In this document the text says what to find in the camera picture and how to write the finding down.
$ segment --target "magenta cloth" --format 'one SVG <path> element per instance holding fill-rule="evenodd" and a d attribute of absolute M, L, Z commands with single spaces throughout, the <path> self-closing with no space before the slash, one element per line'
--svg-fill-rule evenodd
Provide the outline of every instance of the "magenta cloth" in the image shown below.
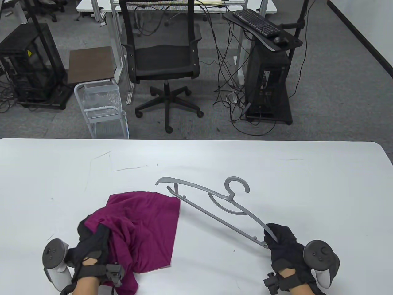
<path fill-rule="evenodd" d="M 134 295 L 138 289 L 135 273 L 169 266 L 179 219 L 180 200 L 159 193 L 129 192 L 111 195 L 105 207 L 94 212 L 85 225 L 95 232 L 106 225 L 109 263 L 125 270 L 119 295 Z"/>

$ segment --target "keyboard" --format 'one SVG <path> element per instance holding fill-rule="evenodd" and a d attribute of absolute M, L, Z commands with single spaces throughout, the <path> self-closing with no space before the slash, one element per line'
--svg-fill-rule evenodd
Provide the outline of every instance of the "keyboard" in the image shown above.
<path fill-rule="evenodd" d="M 245 22 L 264 37 L 275 37 L 280 34 L 280 29 L 268 22 L 262 15 L 251 9 L 234 11 L 233 15 Z"/>

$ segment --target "hanger hook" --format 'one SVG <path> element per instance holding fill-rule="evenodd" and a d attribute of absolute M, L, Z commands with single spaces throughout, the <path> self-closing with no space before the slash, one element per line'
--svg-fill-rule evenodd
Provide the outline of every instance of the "hanger hook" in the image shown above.
<path fill-rule="evenodd" d="M 237 176 L 228 177 L 225 180 L 224 186 L 225 186 L 226 191 L 229 193 L 229 196 L 228 196 L 228 200 L 229 201 L 232 201 L 233 197 L 235 196 L 235 192 L 233 190 L 231 190 L 231 188 L 229 187 L 229 183 L 231 181 L 240 182 L 244 186 L 244 190 L 246 191 L 246 193 L 250 192 L 250 187 L 249 187 L 248 183 L 244 179 L 241 179 L 240 177 L 237 177 Z"/>

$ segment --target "black office chair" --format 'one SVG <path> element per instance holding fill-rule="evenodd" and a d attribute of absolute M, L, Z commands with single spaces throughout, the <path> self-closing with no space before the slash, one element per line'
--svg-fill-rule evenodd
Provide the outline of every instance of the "black office chair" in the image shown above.
<path fill-rule="evenodd" d="M 172 133 L 173 128 L 169 126 L 169 104 L 176 103 L 178 105 L 195 110 L 199 118 L 203 117 L 203 112 L 198 106 L 180 99 L 179 94 L 185 92 L 187 96 L 191 95 L 191 91 L 187 86 L 170 91 L 169 79 L 180 79 L 191 77 L 194 79 L 199 76 L 199 58 L 198 58 L 198 41 L 202 39 L 198 24 L 194 24 L 194 0 L 177 0 L 175 5 L 186 5 L 188 8 L 187 16 L 187 32 L 188 46 L 177 45 L 156 45 L 148 48 L 135 49 L 134 36 L 132 33 L 132 25 L 130 21 L 127 5 L 148 5 L 168 6 L 174 1 L 141 1 L 141 0 L 120 0 L 121 13 L 124 19 L 124 25 L 127 34 L 127 44 L 123 46 L 127 50 L 127 63 L 130 80 L 139 84 L 140 80 L 164 80 L 164 90 L 150 87 L 152 96 L 159 95 L 135 108 L 137 118 L 142 117 L 141 110 L 154 105 L 165 103 L 165 131 Z"/>

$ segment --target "chair seat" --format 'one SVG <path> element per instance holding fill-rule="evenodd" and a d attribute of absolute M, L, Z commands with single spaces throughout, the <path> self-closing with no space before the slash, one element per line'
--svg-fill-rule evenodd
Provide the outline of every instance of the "chair seat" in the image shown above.
<path fill-rule="evenodd" d="M 157 45 L 135 50 L 138 80 L 179 79 L 192 75 L 189 46 Z"/>

